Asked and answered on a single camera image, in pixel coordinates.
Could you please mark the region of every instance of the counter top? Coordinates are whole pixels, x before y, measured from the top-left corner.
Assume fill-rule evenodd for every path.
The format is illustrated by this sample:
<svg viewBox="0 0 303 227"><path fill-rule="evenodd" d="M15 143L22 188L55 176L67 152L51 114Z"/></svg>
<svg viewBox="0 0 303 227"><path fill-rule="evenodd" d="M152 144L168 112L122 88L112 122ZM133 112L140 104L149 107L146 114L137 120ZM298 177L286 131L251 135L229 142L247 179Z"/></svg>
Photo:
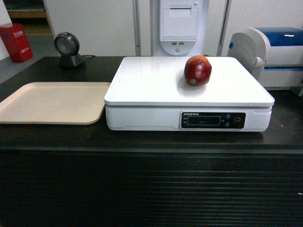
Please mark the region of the counter top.
<svg viewBox="0 0 303 227"><path fill-rule="evenodd" d="M57 66L58 57L44 57L0 84L0 101L31 82L111 82L123 57L94 57L76 70ZM0 125L2 150L174 151L283 150L303 152L303 99L291 91L269 91L275 98L264 132L112 131L106 113L91 125Z"/></svg>

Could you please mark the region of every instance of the apple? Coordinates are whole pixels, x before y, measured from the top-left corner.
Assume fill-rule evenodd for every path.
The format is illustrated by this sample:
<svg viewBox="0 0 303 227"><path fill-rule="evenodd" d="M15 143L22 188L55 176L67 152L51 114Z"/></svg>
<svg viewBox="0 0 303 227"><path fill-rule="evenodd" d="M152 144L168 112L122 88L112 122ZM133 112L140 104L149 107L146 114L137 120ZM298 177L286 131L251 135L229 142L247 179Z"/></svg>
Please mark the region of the apple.
<svg viewBox="0 0 303 227"><path fill-rule="evenodd" d="M212 73L212 65L203 55L189 58L185 64L184 77L190 86L201 86L207 84Z"/></svg>

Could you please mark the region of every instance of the red box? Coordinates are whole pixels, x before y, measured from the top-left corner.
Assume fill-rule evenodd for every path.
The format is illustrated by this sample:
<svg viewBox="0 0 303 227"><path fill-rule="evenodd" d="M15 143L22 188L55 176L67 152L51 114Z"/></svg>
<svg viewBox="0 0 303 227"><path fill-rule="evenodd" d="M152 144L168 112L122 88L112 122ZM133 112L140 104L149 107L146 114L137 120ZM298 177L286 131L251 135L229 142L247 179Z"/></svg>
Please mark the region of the red box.
<svg viewBox="0 0 303 227"><path fill-rule="evenodd" d="M22 24L0 27L0 35L13 62L24 62L33 57Z"/></svg>

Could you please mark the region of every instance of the white machine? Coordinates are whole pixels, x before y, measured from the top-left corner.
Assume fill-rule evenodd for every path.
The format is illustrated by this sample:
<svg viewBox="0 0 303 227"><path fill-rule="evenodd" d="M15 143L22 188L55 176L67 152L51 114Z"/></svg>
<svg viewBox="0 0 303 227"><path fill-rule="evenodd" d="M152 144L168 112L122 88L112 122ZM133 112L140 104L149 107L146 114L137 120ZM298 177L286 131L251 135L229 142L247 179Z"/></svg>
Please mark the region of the white machine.
<svg viewBox="0 0 303 227"><path fill-rule="evenodd" d="M126 57L105 96L112 130L264 131L274 98L235 59L208 57L210 81L185 82L189 57Z"/></svg>
<svg viewBox="0 0 303 227"><path fill-rule="evenodd" d="M202 54L209 0L150 0L152 56Z"/></svg>
<svg viewBox="0 0 303 227"><path fill-rule="evenodd" d="M236 58L262 86L268 89L293 87L300 91L303 88L301 29L245 28L233 34L228 56Z"/></svg>

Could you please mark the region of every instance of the beige tray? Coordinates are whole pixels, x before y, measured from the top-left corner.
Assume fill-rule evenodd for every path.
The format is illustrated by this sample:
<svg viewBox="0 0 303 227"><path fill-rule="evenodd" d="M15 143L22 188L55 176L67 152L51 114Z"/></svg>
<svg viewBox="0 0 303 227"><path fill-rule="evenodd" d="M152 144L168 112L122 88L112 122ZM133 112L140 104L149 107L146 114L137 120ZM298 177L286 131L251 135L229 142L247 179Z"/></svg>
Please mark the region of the beige tray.
<svg viewBox="0 0 303 227"><path fill-rule="evenodd" d="M106 82L36 82L0 103L0 123L92 124L102 115Z"/></svg>

